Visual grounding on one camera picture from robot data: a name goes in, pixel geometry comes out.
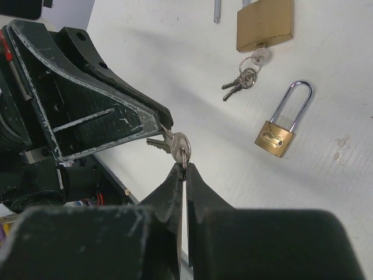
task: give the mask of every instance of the key ring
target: key ring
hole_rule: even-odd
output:
[[[253,56],[251,56],[251,57],[246,57],[244,60],[242,60],[241,61],[241,63],[240,63],[240,65],[238,66],[238,70],[239,70],[239,72],[240,72],[240,74],[242,74],[242,66],[243,66],[243,64],[247,61],[247,60],[252,60],[252,59],[255,59],[256,57],[253,57]],[[260,70],[262,69],[262,67],[263,67],[263,64],[259,64],[259,65],[257,65],[258,67],[259,67],[259,69],[256,71],[256,74],[258,74],[259,72],[260,72]]]
[[[185,170],[187,169],[187,165],[188,165],[187,152],[185,151],[184,148],[181,148],[180,153],[181,153],[181,158],[182,158],[182,168]]]

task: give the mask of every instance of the white wall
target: white wall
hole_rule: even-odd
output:
[[[65,26],[87,29],[93,4],[94,0],[54,0],[53,8],[43,9],[43,17],[58,31]]]

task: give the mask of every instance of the padlock shackle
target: padlock shackle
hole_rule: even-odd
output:
[[[312,96],[312,93],[313,93],[313,89],[312,89],[312,85],[311,85],[309,82],[307,82],[307,81],[305,81],[305,80],[298,80],[298,81],[292,83],[292,84],[289,86],[289,88],[287,89],[287,91],[286,91],[284,97],[282,97],[280,104],[278,105],[278,107],[277,107],[275,113],[273,114],[273,117],[272,117],[271,120],[270,120],[270,123],[273,123],[273,122],[275,121],[275,118],[276,118],[277,115],[280,113],[280,110],[281,110],[281,108],[282,108],[282,106],[283,106],[285,100],[288,98],[289,94],[294,90],[294,88],[295,88],[296,86],[298,86],[298,85],[305,85],[305,86],[308,87],[308,96],[307,96],[307,99],[304,101],[304,103],[303,103],[301,109],[299,110],[297,116],[295,117],[294,122],[293,122],[293,125],[291,126],[291,128],[290,128],[290,130],[289,130],[290,132],[293,131],[295,125],[297,124],[297,121],[299,120],[301,114],[303,113],[303,110],[305,109],[305,106],[307,105],[308,101],[311,99],[311,96]]]

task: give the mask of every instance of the scratches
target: scratches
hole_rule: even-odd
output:
[[[323,42],[320,44],[320,46],[317,48],[317,50],[314,52],[314,54],[312,54],[311,58],[313,58],[317,53],[318,51],[321,49],[321,47],[325,44],[325,42],[327,41],[327,39],[330,37],[330,35],[332,35],[333,32],[330,32],[328,36],[326,36],[326,38],[323,40]]]
[[[340,153],[336,152],[335,155],[333,156],[333,160],[337,161],[339,160],[339,157],[340,157]]]
[[[344,146],[346,146],[347,141],[349,141],[350,138],[351,138],[351,136],[346,135],[346,136],[344,136],[344,137],[342,137],[342,138],[338,138],[338,139],[336,139],[336,142],[337,142],[337,144],[338,144],[338,147],[343,148]]]
[[[137,229],[138,225],[143,220],[142,213],[139,213],[139,211],[137,209],[135,210],[135,215],[136,215],[136,221],[133,223],[133,226],[129,230],[129,233],[127,234],[127,237],[131,237],[133,235],[133,233]]]
[[[120,121],[125,121],[125,123],[129,125],[129,121],[126,118],[120,118],[119,120]]]
[[[334,72],[333,75],[331,76],[331,78],[334,77],[335,75],[339,74],[339,73],[340,73],[340,71]]]
[[[138,129],[138,128],[143,128],[144,127],[144,125],[143,124],[141,124],[141,125],[138,125],[137,127],[134,127],[134,128],[132,128],[131,129],[131,131],[134,131],[134,130],[136,130],[136,129]]]

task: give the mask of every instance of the key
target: key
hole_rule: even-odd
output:
[[[161,125],[161,127],[164,141],[147,139],[146,143],[150,146],[162,149],[166,153],[170,153],[177,163],[182,164],[183,168],[187,168],[187,163],[191,158],[192,152],[188,137],[181,132],[173,133],[163,125]]]
[[[242,89],[251,88],[258,78],[258,73],[252,68],[245,69],[236,80],[226,85],[223,85],[221,89],[228,89],[233,87],[224,97],[223,101],[227,101],[234,93],[241,91]]]

